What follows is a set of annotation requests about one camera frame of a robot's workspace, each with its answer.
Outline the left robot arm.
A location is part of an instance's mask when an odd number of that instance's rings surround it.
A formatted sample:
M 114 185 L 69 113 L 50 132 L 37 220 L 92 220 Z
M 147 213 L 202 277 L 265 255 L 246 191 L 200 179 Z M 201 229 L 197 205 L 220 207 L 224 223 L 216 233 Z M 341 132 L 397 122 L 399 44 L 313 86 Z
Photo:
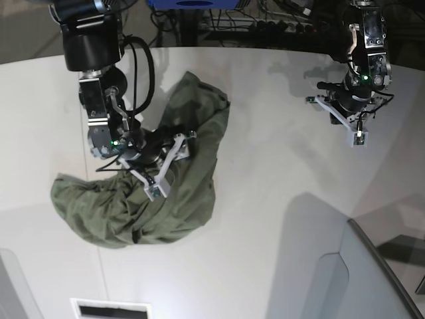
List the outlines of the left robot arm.
M 347 2 L 338 13 L 345 41 L 341 63 L 347 73 L 340 83 L 318 82 L 317 88 L 325 94 L 306 98 L 329 112 L 333 125 L 345 127 L 352 148 L 367 145 L 366 123 L 394 99 L 385 92 L 392 82 L 392 70 L 382 13 L 376 1 Z

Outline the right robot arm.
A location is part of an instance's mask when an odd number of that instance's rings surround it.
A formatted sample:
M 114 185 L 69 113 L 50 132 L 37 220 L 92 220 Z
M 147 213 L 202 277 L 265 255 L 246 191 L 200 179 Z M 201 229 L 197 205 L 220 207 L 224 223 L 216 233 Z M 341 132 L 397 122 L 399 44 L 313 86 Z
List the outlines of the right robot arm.
M 190 156 L 188 141 L 196 133 L 183 125 L 161 126 L 149 131 L 137 115 L 150 104 L 155 92 L 155 66 L 148 44 L 125 36 L 121 12 L 124 1 L 49 1 L 52 18 L 60 25 L 66 67 L 79 72 L 79 99 L 88 117 L 88 143 L 92 155 L 112 158 L 124 171 L 143 184 L 150 200 L 168 197 L 171 184 L 167 171 L 174 161 Z M 125 74 L 116 66 L 126 46 L 139 45 L 146 57 L 149 75 L 147 97 L 127 109 Z

